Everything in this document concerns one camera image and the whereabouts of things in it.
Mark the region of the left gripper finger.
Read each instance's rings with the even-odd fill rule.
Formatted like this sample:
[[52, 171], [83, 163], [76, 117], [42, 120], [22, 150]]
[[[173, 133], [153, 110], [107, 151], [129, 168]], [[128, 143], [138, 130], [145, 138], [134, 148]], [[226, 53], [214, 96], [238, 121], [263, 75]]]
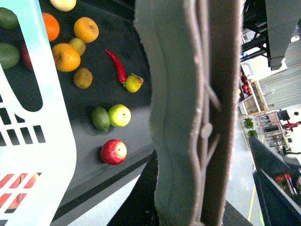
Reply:
[[301, 224], [301, 176], [298, 159], [270, 150], [259, 139], [249, 138], [255, 164], [253, 179], [266, 226], [299, 226]]

